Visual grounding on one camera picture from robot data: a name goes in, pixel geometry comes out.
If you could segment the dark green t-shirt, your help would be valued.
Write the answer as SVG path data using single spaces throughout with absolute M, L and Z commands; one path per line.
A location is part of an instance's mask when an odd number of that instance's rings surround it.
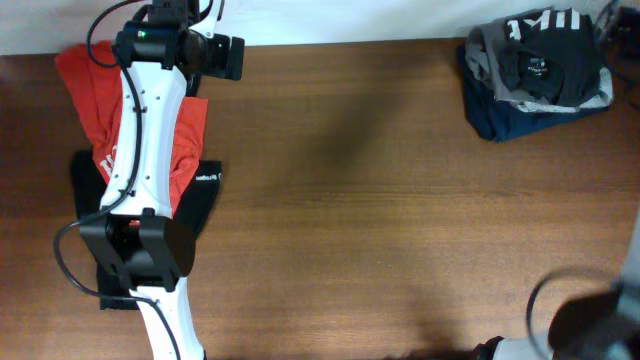
M 497 62 L 508 90 L 563 107 L 598 94 L 603 64 L 589 16 L 573 8 L 545 9 L 507 19 L 503 31 L 506 45 Z

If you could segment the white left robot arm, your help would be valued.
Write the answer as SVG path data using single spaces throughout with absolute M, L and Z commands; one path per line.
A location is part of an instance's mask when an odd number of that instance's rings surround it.
M 137 305 L 153 358 L 205 359 L 188 290 L 197 237 L 174 218 L 171 158 L 189 98 L 188 73 L 240 80 L 245 41 L 177 22 L 129 21 L 111 52 L 122 100 L 113 168 L 97 210 L 55 235 L 54 256 L 83 293 Z M 116 278 L 117 293 L 90 289 L 72 274 L 61 242 L 73 229 L 103 271 Z

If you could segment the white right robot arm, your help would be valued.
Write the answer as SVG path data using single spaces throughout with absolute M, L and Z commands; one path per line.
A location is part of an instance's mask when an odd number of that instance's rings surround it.
M 466 119 L 477 135 L 501 143 L 609 110 L 612 70 L 602 31 L 574 8 L 552 6 L 477 25 L 456 50 Z M 541 339 L 533 331 L 542 288 L 562 277 L 608 279 L 589 268 L 545 275 L 528 299 L 522 342 L 501 339 L 492 358 L 636 359 L 639 356 L 639 240 L 607 291 L 565 302 Z

